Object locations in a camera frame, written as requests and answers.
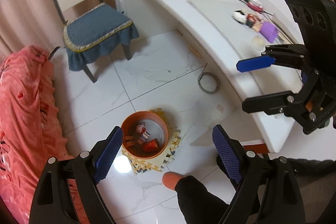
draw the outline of curtain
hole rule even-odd
[[[104,0],[115,8],[114,0]],[[86,0],[65,11],[72,20],[99,2]],[[62,22],[52,0],[0,0],[0,63],[24,46],[39,45],[52,51],[63,46]]]

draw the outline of pink toy figure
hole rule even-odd
[[[141,134],[141,137],[138,139],[137,143],[142,145],[150,136],[150,134],[148,134],[148,132],[146,131],[145,123],[143,122],[138,124],[135,130],[137,133]]]

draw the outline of black pants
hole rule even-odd
[[[193,176],[180,179],[175,191],[187,224],[218,224],[228,208],[228,204],[209,193]]]

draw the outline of desk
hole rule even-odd
[[[210,59],[206,62],[214,63],[211,69],[217,73],[216,68],[219,68],[219,73],[223,73],[223,77],[220,78],[237,105],[237,111],[222,123],[226,130],[229,128],[229,135],[244,144],[265,143],[269,152],[279,152],[293,127],[294,120],[282,114],[268,116],[263,112],[253,114],[242,112],[241,101],[269,93],[268,85],[258,84],[253,73],[237,72],[236,63],[241,58],[232,44],[190,5],[188,0],[116,0],[116,6],[120,12],[134,21],[141,37],[179,29],[185,37],[190,37],[190,43],[192,40],[197,41],[195,47],[201,52],[202,57],[208,56]],[[269,3],[268,10],[273,13],[276,11],[286,27],[295,32],[295,27]],[[284,73],[293,75],[296,74],[295,71],[288,72],[287,68],[282,67],[269,69],[269,72],[283,84],[285,90],[297,91],[299,81],[286,83],[283,78]]]

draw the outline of purple cup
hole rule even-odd
[[[274,42],[278,35],[278,29],[272,23],[266,21],[261,27],[260,33],[271,43]]]

